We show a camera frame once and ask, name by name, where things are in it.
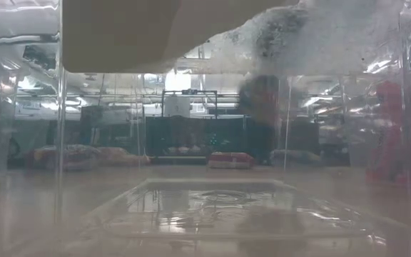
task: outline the clear plastic wall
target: clear plastic wall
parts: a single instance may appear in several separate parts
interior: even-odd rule
[[[143,63],[0,1],[0,256],[411,256],[411,1],[259,4]]]

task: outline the red object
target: red object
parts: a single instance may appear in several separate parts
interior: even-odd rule
[[[367,170],[368,181],[382,181],[405,186],[407,174],[404,172],[404,148],[411,153],[409,145],[402,145],[402,94],[400,86],[386,81],[376,88],[380,99],[379,115],[391,125],[382,129],[377,147],[372,151],[372,159]],[[409,167],[411,182],[411,163]]]
[[[248,169],[255,165],[255,159],[246,153],[212,153],[208,159],[209,168]]]

